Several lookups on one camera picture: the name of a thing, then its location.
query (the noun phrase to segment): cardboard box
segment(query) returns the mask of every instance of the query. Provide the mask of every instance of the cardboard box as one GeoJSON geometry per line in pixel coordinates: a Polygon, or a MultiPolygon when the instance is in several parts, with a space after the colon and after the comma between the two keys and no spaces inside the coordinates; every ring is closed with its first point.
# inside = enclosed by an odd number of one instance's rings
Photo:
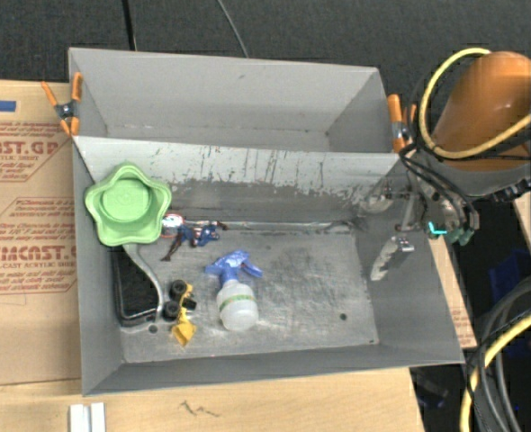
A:
{"type": "Polygon", "coordinates": [[[408,235],[417,250],[387,279],[367,280],[402,208],[362,210],[401,177],[375,68],[97,49],[69,61],[84,77],[73,152],[84,394],[463,361],[424,234],[408,235]],[[112,251],[84,196],[125,161],[172,190],[172,210],[232,226],[171,263],[163,240],[141,247],[164,287],[193,284],[186,347],[162,320],[153,331],[116,317],[112,251]],[[261,325],[243,335],[220,327],[203,273],[236,246],[265,270],[253,283],[261,325]]]}

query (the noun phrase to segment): white plastic bottle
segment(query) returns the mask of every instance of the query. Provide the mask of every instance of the white plastic bottle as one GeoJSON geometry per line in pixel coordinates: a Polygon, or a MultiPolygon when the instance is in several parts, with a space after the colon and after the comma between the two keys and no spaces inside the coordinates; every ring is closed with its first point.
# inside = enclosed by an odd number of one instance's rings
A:
{"type": "Polygon", "coordinates": [[[259,319],[256,296],[250,286],[228,280],[217,297],[223,326],[230,331],[245,331],[259,319]]]}
{"type": "Polygon", "coordinates": [[[254,291],[238,280],[240,270],[254,277],[261,277],[263,274],[248,258],[247,251],[238,249],[205,267],[206,274],[220,278],[221,289],[218,292],[217,304],[221,323],[230,331],[250,329],[259,319],[254,291]]]}

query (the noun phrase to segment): green plastic lid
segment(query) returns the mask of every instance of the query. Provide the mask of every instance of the green plastic lid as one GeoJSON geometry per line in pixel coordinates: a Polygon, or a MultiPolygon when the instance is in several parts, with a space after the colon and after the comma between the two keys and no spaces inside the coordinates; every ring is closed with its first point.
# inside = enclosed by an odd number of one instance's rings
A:
{"type": "Polygon", "coordinates": [[[85,207],[94,218],[97,236],[109,247],[156,241],[170,203],[169,188],[132,163],[118,165],[85,191],[85,207]]]}

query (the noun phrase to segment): black plastic piece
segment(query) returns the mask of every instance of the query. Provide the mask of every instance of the black plastic piece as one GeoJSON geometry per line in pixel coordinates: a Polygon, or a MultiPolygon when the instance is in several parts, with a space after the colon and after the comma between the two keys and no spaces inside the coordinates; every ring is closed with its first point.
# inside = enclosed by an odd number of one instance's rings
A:
{"type": "Polygon", "coordinates": [[[179,317],[180,307],[179,302],[168,301],[164,304],[164,319],[166,320],[175,320],[179,317]]]}
{"type": "Polygon", "coordinates": [[[169,285],[169,297],[174,301],[179,302],[182,299],[182,296],[187,291],[187,283],[183,280],[174,280],[169,285]]]}
{"type": "Polygon", "coordinates": [[[158,307],[154,284],[123,248],[113,248],[111,258],[115,309],[120,323],[131,327],[152,321],[158,307]]]}
{"type": "Polygon", "coordinates": [[[184,300],[182,301],[182,306],[188,309],[189,311],[195,311],[195,308],[197,307],[197,302],[190,298],[184,298],[184,300]]]}

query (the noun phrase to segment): scratch mark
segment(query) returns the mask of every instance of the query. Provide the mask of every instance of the scratch mark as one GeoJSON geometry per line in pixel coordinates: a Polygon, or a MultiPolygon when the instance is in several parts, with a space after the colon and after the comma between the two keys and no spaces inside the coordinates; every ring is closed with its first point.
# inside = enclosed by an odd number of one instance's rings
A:
{"type": "Polygon", "coordinates": [[[196,411],[200,411],[201,413],[209,414],[210,416],[214,416],[215,418],[219,418],[220,417],[219,414],[214,413],[212,411],[209,411],[208,409],[205,409],[204,407],[200,407],[196,411]]]}
{"type": "Polygon", "coordinates": [[[319,162],[319,178],[321,179],[321,187],[323,187],[323,162],[319,162]]]}
{"type": "Polygon", "coordinates": [[[244,177],[248,173],[248,160],[249,160],[249,149],[246,150],[246,161],[244,162],[244,177]]]}
{"type": "Polygon", "coordinates": [[[256,163],[254,166],[254,180],[257,180],[257,158],[259,156],[259,150],[256,151],[256,163]]]}
{"type": "Polygon", "coordinates": [[[272,179],[271,183],[274,183],[275,167],[277,167],[277,151],[275,152],[274,167],[272,168],[272,179]]]}
{"type": "Polygon", "coordinates": [[[197,413],[205,413],[205,414],[209,414],[210,416],[214,416],[215,418],[219,418],[221,415],[219,415],[218,413],[214,413],[213,411],[209,411],[208,409],[204,408],[204,407],[199,407],[197,408],[196,410],[193,410],[192,407],[188,404],[187,400],[184,400],[182,401],[180,404],[179,404],[180,407],[184,407],[185,410],[190,413],[191,415],[193,416],[197,416],[197,413]]]}
{"type": "Polygon", "coordinates": [[[275,150],[272,150],[269,156],[269,159],[267,160],[267,167],[265,168],[264,181],[267,179],[272,167],[275,167],[275,150]]]}
{"type": "Polygon", "coordinates": [[[194,416],[197,416],[197,413],[192,409],[192,407],[190,407],[188,404],[187,404],[187,400],[184,400],[182,401],[180,404],[179,404],[180,407],[184,407],[185,410],[190,413],[190,414],[193,414],[194,416]]]}
{"type": "Polygon", "coordinates": [[[300,178],[300,162],[301,160],[298,159],[297,164],[295,165],[295,185],[298,185],[298,180],[300,178]]]}

